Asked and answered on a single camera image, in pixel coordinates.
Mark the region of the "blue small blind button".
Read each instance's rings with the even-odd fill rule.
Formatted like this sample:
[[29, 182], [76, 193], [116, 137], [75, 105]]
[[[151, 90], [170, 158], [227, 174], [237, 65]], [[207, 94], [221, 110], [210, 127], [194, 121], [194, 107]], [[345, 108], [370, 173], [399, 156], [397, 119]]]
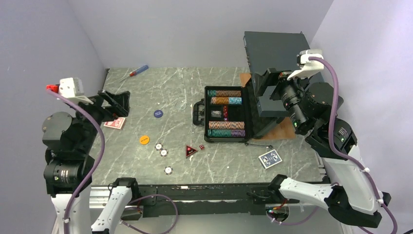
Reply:
[[163, 115], [164, 115], [164, 113], [163, 113], [162, 110], [155, 110], [154, 113], [153, 113], [153, 116], [155, 118], [161, 118]]

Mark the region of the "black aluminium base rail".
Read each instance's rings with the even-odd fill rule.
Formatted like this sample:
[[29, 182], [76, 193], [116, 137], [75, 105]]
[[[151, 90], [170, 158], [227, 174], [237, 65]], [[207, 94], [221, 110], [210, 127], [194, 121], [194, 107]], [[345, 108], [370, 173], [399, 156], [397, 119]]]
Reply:
[[[235, 184], [175, 184], [175, 185], [139, 185], [142, 196], [150, 194], [166, 195], [175, 202], [179, 215], [212, 215], [212, 214], [251, 214], [264, 215], [265, 210], [280, 206], [282, 200], [269, 198], [253, 198], [248, 196], [251, 192], [260, 196], [269, 196], [268, 183], [235, 183]], [[109, 188], [106, 186], [92, 186], [90, 209], [92, 218], [96, 219], [99, 212], [107, 205]], [[127, 210], [127, 220], [137, 217], [132, 212], [137, 212], [136, 205], [143, 210], [143, 217], [158, 217], [175, 215], [173, 205], [165, 198], [150, 197], [140, 202], [133, 203], [134, 209]], [[298, 208], [303, 212], [304, 208], [315, 205], [309, 202], [289, 198], [281, 211], [290, 208]]]

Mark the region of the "red triangular dealer button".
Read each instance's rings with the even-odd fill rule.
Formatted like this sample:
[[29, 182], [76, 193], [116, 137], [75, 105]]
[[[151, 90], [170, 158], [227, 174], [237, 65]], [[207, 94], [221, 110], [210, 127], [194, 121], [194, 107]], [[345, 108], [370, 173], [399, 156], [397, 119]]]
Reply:
[[186, 145], [186, 147], [185, 147], [185, 157], [186, 157], [186, 158], [192, 156], [192, 155], [195, 154], [196, 152], [198, 152], [197, 149], [195, 149], [195, 148], [193, 148], [193, 147], [191, 147], [191, 146], [189, 146], [189, 145]]

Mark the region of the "dark grey rack box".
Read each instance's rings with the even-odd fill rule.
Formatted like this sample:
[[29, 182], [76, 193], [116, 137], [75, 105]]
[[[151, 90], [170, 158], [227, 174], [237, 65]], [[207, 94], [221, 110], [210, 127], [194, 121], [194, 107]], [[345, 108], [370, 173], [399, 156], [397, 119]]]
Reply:
[[297, 70], [297, 55], [310, 49], [310, 45], [302, 33], [245, 31], [244, 48], [252, 77], [268, 68]]

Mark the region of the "red playing card deck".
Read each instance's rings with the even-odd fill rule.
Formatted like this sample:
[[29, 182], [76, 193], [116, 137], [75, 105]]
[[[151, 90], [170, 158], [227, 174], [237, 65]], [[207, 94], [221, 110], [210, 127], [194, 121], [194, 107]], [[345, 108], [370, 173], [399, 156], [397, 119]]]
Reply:
[[104, 127], [122, 130], [126, 122], [125, 117], [119, 117], [114, 121], [107, 121], [104, 123]]

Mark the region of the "blue playing card deck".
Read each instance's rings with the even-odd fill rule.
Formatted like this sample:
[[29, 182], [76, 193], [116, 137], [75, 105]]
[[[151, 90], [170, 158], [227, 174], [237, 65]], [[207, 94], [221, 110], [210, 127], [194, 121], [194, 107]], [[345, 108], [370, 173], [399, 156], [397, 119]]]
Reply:
[[282, 159], [276, 150], [271, 150], [258, 156], [258, 160], [265, 170], [282, 162]]

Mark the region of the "poker chip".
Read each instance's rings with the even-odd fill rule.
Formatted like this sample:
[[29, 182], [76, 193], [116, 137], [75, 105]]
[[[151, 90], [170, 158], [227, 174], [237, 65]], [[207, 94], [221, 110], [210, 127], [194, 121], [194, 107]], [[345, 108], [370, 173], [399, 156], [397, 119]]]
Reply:
[[168, 151], [167, 151], [166, 149], [162, 149], [162, 150], [160, 151], [160, 155], [161, 155], [162, 157], [166, 157], [166, 156], [168, 155]]
[[161, 150], [163, 149], [162, 143], [156, 143], [155, 149], [156, 149], [157, 151], [161, 151]]
[[170, 175], [173, 173], [173, 168], [170, 166], [165, 167], [164, 172], [166, 175]]

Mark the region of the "clear glass lens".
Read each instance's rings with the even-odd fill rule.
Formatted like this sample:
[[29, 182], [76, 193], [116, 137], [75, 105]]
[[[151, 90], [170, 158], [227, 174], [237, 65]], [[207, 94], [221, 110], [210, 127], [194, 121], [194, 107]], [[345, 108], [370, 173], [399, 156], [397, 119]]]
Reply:
[[184, 110], [187, 107], [187, 102], [184, 100], [180, 100], [176, 102], [175, 107], [177, 110]]

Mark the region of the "poker chip lower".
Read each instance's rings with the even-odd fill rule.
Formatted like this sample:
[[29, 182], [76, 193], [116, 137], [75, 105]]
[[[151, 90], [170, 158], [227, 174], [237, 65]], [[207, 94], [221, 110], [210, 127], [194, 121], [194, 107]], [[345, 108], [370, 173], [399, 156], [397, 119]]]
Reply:
[[166, 175], [170, 175], [173, 173], [173, 168], [170, 166], [165, 167], [164, 172]]

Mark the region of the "orange big blind button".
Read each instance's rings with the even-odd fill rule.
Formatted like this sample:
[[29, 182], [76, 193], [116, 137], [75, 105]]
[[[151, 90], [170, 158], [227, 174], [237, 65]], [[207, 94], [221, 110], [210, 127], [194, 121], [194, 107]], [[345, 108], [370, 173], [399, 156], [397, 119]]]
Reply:
[[141, 145], [147, 145], [149, 142], [150, 142], [150, 138], [149, 138], [149, 136], [147, 136], [147, 135], [143, 135], [143, 136], [141, 136], [140, 139], [139, 139], [139, 143], [140, 143]]

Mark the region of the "poker chip middle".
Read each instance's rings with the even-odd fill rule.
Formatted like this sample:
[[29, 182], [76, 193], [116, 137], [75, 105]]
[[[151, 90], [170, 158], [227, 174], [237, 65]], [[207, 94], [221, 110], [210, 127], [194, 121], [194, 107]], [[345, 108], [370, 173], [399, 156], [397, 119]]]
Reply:
[[168, 151], [167, 151], [166, 149], [162, 149], [162, 150], [160, 151], [160, 155], [161, 155], [162, 157], [166, 157], [166, 156], [168, 155]]

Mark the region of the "top chip row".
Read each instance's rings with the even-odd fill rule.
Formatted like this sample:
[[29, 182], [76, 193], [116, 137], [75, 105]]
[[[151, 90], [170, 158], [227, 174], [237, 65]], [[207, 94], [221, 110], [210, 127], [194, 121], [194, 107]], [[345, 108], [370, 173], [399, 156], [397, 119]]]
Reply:
[[241, 90], [208, 90], [209, 97], [238, 98], [242, 96]]

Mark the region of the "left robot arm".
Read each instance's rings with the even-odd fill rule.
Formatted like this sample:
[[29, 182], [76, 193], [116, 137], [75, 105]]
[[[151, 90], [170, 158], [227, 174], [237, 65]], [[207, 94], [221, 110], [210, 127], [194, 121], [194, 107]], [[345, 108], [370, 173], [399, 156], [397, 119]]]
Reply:
[[[58, 93], [54, 96], [75, 109], [75, 116], [57, 112], [42, 125], [42, 141], [47, 147], [43, 176], [57, 214], [58, 230], [61, 234], [113, 234], [126, 205], [135, 204], [141, 196], [137, 180], [116, 179], [105, 207], [96, 221], [92, 221], [92, 174], [104, 154], [105, 138], [100, 126], [128, 116], [130, 93], [101, 90], [91, 98], [91, 103], [79, 104]], [[90, 150], [97, 137], [101, 150], [93, 158]]]

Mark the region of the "red dice in case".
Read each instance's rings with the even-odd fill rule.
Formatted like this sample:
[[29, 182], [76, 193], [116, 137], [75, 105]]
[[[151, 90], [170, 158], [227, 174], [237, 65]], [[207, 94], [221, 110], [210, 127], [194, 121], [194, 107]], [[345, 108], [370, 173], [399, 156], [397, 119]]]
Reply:
[[228, 106], [223, 106], [223, 118], [224, 121], [228, 121]]

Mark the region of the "poker chip upper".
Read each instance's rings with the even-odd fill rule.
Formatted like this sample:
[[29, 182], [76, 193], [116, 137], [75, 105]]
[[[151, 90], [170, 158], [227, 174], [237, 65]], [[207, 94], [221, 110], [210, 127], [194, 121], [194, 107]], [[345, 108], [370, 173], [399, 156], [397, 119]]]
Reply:
[[156, 149], [157, 151], [161, 151], [161, 150], [163, 149], [162, 143], [156, 143], [155, 149]]

